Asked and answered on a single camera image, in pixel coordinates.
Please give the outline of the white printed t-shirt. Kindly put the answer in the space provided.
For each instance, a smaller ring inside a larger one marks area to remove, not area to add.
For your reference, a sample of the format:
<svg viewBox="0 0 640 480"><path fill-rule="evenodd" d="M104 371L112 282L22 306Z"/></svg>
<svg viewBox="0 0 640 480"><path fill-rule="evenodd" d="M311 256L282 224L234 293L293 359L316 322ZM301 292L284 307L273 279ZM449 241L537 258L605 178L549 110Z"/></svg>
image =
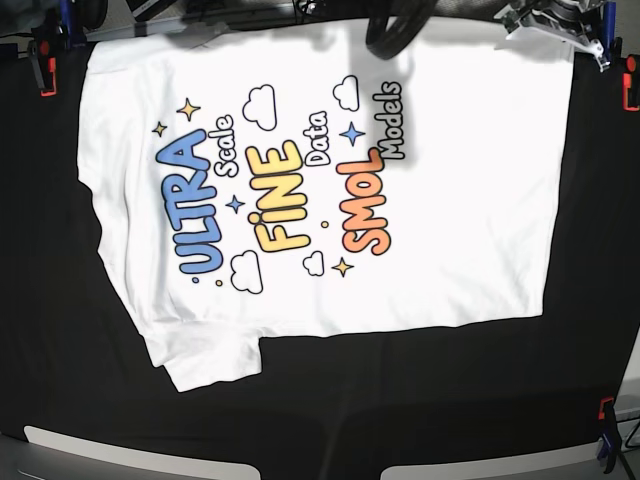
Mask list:
<svg viewBox="0 0 640 480"><path fill-rule="evenodd" d="M363 20L99 43L78 177L108 277L180 392L267 337L533 317L558 211L572 48Z"/></svg>

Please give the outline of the blue clamp top right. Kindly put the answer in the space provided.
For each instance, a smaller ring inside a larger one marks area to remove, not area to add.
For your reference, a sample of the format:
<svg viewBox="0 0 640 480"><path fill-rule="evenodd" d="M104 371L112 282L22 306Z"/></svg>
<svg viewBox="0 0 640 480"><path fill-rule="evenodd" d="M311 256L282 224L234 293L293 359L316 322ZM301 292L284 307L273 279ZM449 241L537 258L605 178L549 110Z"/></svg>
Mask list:
<svg viewBox="0 0 640 480"><path fill-rule="evenodd" d="M600 26L600 39L604 47L606 58L614 63L621 56L623 40L616 35L615 1L605 1L602 5L602 22Z"/></svg>

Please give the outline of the red clamp top right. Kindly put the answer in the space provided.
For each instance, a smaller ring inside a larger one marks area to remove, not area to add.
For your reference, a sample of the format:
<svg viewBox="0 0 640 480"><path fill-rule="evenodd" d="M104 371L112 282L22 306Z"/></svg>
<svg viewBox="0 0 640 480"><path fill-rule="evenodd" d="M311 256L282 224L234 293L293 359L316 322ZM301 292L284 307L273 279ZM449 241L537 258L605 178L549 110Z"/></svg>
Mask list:
<svg viewBox="0 0 640 480"><path fill-rule="evenodd" d="M628 112L639 111L639 56L637 54L630 54L624 59L622 106Z"/></svg>

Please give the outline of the red blue clamp bottom right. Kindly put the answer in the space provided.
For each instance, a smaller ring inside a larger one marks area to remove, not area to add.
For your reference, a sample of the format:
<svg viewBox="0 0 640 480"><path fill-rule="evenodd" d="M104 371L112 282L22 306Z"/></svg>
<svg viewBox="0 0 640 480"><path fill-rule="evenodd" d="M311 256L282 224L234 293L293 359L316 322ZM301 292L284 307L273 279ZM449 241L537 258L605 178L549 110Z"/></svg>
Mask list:
<svg viewBox="0 0 640 480"><path fill-rule="evenodd" d="M598 447L596 458L604 468L605 474L610 474L614 471L622 446L614 404L613 397L602 399L598 413L600 446Z"/></svg>

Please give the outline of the blue clamp top left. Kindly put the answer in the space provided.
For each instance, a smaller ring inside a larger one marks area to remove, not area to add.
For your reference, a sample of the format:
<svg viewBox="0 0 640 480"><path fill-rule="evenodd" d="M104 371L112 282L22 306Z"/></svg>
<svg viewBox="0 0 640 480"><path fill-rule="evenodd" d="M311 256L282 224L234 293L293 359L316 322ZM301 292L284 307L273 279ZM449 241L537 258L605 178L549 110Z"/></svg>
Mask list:
<svg viewBox="0 0 640 480"><path fill-rule="evenodd" d="M66 49L81 47L86 44L81 22L81 4L76 0L58 1L59 30Z"/></svg>

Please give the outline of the red clamp top left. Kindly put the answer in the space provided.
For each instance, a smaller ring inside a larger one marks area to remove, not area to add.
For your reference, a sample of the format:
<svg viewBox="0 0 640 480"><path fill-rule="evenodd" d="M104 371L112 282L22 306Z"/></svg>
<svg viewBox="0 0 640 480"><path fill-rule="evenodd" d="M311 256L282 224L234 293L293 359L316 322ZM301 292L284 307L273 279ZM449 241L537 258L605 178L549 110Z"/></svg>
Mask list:
<svg viewBox="0 0 640 480"><path fill-rule="evenodd" d="M32 40L28 44L27 52L40 96L55 96L57 66L51 44L47 40Z"/></svg>

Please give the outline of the black tablecloth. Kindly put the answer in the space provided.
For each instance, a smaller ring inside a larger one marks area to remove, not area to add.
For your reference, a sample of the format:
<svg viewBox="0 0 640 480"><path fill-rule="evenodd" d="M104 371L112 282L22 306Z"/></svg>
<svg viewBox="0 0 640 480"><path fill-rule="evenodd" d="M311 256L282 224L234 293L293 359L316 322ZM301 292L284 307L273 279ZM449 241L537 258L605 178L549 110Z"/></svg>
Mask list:
<svg viewBox="0 0 640 480"><path fill-rule="evenodd" d="M597 440L639 329L639 117L622 109L622 67L575 61L541 317L265 340L259 375L179 393L107 278L77 179L89 54L60 57L51 98L27 60L1 67L4 434L34 426L266 479L375 479Z"/></svg>

